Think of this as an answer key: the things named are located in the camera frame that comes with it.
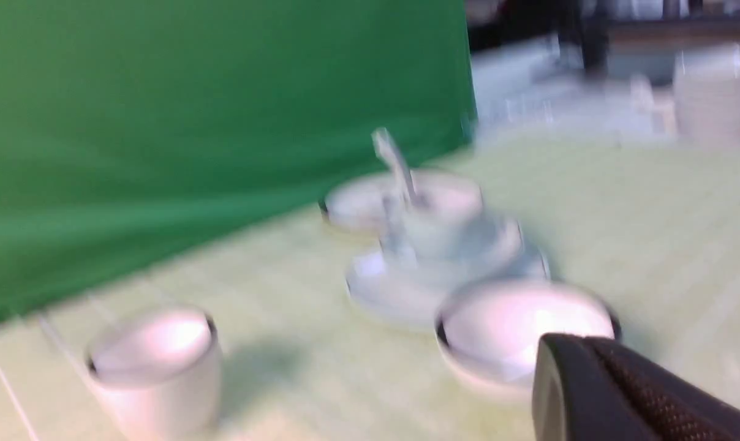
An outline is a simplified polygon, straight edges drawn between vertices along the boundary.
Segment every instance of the table surface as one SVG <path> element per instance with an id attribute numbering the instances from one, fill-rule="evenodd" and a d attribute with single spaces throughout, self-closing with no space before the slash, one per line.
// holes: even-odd
<path id="1" fill-rule="evenodd" d="M 444 163 L 519 218 L 557 278 L 614 307 L 628 345 L 740 407 L 740 153 L 504 143 Z M 224 424 L 210 439 L 533 439 L 527 405 L 472 396 L 433 338 L 353 310 L 343 274 L 373 245 L 308 207 L 51 310 L 61 341 L 33 318 L 0 326 L 0 441 L 123 439 L 82 380 L 81 352 L 169 301 L 204 307 L 221 333 Z"/>

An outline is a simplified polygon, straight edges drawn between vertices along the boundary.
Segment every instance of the green screen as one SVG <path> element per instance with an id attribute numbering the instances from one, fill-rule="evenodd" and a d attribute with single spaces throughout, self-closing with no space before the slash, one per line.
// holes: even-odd
<path id="1" fill-rule="evenodd" d="M 0 0 L 0 320 L 381 167 L 475 118 L 463 4 Z"/>

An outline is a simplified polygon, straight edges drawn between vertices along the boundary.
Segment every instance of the teacup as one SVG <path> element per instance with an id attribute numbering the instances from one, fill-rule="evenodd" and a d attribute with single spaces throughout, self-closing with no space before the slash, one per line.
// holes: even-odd
<path id="1" fill-rule="evenodd" d="M 88 351 L 93 392 L 127 438 L 182 439 L 216 427 L 222 352 L 204 312 L 174 307 L 101 335 Z"/>
<path id="2" fill-rule="evenodd" d="M 478 185 L 466 181 L 422 196 L 424 206 L 398 205 L 391 216 L 418 257 L 454 257 L 472 235 L 485 234 L 490 219 Z"/>
<path id="3" fill-rule="evenodd" d="M 497 217 L 483 232 L 472 234 L 474 240 L 464 242 L 462 252 L 449 258 L 417 256 L 406 237 L 394 232 L 381 237 L 381 250 L 392 273 L 443 291 L 499 274 L 524 251 L 519 223 L 509 217 Z"/>

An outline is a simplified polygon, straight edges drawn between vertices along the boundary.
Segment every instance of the white plate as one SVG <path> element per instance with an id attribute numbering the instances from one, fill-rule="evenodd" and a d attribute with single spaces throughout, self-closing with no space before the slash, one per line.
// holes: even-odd
<path id="1" fill-rule="evenodd" d="M 499 388 L 532 387 L 538 340 L 545 333 L 617 338 L 602 302 L 579 288 L 547 281 L 490 282 L 461 290 L 436 321 L 441 353 L 461 382 L 466 374 Z M 493 396 L 491 389 L 474 391 Z"/>
<path id="2" fill-rule="evenodd" d="M 533 245 L 517 262 L 493 274 L 491 279 L 549 279 L 549 263 Z M 381 251 L 353 260 L 345 277 L 348 297 L 367 315 L 392 326 L 430 333 L 438 307 L 452 293 L 449 288 L 427 287 L 389 271 Z"/>
<path id="3" fill-rule="evenodd" d="M 413 170 L 417 190 L 427 193 L 479 192 L 471 179 L 436 170 Z M 353 179 L 334 188 L 319 202 L 323 216 L 335 226 L 355 232 L 382 232 L 386 224 L 383 198 L 395 192 L 391 173 L 376 173 Z"/>

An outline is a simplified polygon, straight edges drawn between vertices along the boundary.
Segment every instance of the spoon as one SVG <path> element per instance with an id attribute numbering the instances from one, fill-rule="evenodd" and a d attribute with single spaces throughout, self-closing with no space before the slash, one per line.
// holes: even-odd
<path id="1" fill-rule="evenodd" d="M 423 207 L 425 203 L 417 190 L 414 188 L 414 181 L 411 176 L 411 168 L 400 153 L 400 149 L 392 139 L 389 130 L 382 127 L 372 133 L 373 145 L 376 148 L 376 156 L 384 161 L 387 167 L 395 174 L 395 181 L 398 185 L 398 192 L 402 193 L 404 199 L 414 207 Z"/>

